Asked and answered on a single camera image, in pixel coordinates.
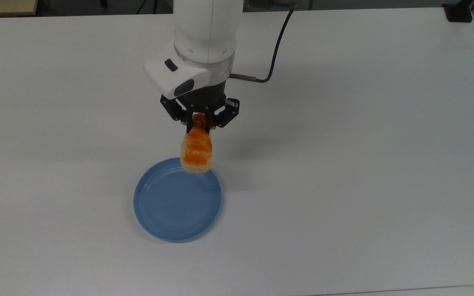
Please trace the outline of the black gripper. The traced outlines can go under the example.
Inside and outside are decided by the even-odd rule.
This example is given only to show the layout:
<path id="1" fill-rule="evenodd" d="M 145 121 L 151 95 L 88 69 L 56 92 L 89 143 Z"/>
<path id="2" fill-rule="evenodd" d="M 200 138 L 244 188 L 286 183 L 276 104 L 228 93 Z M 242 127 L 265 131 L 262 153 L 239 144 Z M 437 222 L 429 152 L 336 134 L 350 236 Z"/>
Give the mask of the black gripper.
<path id="1" fill-rule="evenodd" d="M 209 111 L 209 129 L 223 128 L 239 115 L 240 101 L 227 98 L 226 82 L 186 92 L 175 99 L 160 96 L 160 103 L 171 119 L 192 125 L 193 113 Z"/>

